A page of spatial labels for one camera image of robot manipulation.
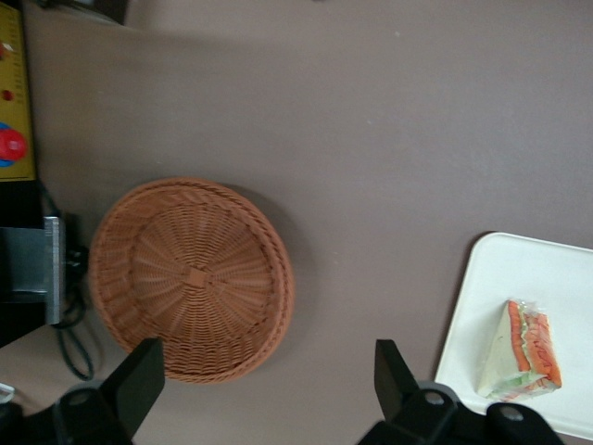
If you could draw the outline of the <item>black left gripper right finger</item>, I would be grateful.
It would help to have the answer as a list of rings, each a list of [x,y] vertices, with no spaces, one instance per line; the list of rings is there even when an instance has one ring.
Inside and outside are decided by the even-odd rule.
[[[374,389],[384,419],[362,444],[561,444],[544,418],[521,404],[495,402],[479,414],[449,387],[419,383],[396,343],[378,339]]]

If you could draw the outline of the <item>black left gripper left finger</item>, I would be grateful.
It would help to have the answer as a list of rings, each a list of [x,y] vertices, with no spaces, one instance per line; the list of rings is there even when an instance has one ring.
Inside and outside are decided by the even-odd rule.
[[[142,340],[101,382],[71,388],[38,413],[1,405],[3,444],[131,444],[165,385],[163,341]]]

